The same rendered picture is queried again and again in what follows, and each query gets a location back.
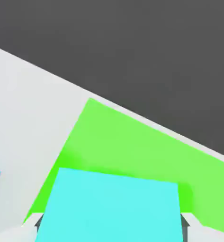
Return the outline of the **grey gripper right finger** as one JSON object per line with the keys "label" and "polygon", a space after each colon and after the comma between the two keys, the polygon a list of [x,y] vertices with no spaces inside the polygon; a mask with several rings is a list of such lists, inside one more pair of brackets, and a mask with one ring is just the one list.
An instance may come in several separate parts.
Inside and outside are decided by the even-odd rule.
{"label": "grey gripper right finger", "polygon": [[188,242],[224,242],[224,232],[203,226],[192,213],[182,213],[188,222]]}

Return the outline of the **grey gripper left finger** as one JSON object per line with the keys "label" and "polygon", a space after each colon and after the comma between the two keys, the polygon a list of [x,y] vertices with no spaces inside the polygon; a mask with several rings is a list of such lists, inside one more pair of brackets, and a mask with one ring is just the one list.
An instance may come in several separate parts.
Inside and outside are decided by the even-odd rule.
{"label": "grey gripper left finger", "polygon": [[33,213],[23,225],[10,228],[0,233],[0,242],[35,242],[37,222],[43,213]]}

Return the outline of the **large green box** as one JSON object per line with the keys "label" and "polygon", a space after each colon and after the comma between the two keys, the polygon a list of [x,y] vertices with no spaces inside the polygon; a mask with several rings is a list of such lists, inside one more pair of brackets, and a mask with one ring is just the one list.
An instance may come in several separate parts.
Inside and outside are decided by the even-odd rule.
{"label": "large green box", "polygon": [[224,162],[94,99],[85,104],[29,214],[44,212],[61,167],[175,182],[181,212],[224,232]]}

